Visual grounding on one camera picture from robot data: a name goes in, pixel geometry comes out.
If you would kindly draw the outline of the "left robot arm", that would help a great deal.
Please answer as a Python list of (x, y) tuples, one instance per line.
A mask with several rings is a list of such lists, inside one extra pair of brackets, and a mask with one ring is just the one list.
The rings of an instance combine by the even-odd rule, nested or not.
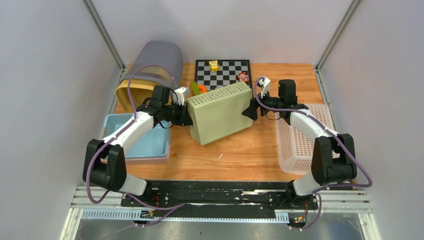
[(144, 134), (163, 121), (176, 126), (191, 126), (185, 97), (188, 87), (172, 89), (157, 85), (127, 122), (103, 139), (92, 139), (86, 147), (83, 176), (86, 190), (90, 186), (110, 192), (133, 194), (140, 206), (149, 206), (153, 193), (148, 182), (127, 172), (125, 154)]

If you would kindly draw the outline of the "large white plastic basket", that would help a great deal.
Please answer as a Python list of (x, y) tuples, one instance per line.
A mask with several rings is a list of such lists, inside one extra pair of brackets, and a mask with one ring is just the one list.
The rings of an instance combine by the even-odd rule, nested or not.
[[(306, 104), (311, 113), (331, 130), (335, 130), (330, 109), (325, 104)], [(284, 119), (275, 121), (278, 159), (281, 170), (303, 176), (311, 170), (314, 145)]]

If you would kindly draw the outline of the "green plastic basket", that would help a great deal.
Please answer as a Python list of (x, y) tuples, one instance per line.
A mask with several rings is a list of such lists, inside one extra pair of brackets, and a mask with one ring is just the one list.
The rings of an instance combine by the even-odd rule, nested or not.
[(246, 83), (237, 82), (188, 98), (191, 137), (204, 146), (251, 127), (253, 120), (242, 112), (252, 96)]

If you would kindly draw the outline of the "light blue plastic basket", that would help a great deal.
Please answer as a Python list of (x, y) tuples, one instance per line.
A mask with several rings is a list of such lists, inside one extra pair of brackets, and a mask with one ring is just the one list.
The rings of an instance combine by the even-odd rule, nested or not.
[[(122, 127), (131, 117), (132, 113), (109, 114), (104, 119), (103, 136), (107, 137)], [(151, 158), (165, 154), (167, 145), (171, 145), (170, 123), (162, 121), (149, 130), (128, 149), (124, 155), (126, 158)]]

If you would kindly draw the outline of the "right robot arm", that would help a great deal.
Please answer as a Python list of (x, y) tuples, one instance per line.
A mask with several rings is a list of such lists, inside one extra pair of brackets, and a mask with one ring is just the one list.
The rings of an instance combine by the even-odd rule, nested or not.
[(278, 113), (280, 118), (298, 129), (313, 145), (310, 171), (287, 184), (282, 200), (290, 208), (298, 209), (319, 190), (357, 176), (358, 168), (353, 160), (354, 140), (350, 134), (340, 134), (328, 128), (305, 104), (298, 103), (294, 80), (279, 80), (277, 97), (270, 96), (270, 83), (266, 76), (256, 80), (254, 97), (242, 115), (255, 121), (267, 112)]

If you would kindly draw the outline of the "pink plastic basket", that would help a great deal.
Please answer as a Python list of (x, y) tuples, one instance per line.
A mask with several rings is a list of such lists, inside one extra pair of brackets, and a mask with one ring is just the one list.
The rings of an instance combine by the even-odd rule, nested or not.
[(167, 145), (163, 155), (157, 155), (152, 157), (126, 157), (126, 164), (167, 164), (170, 161), (170, 148), (171, 145)]

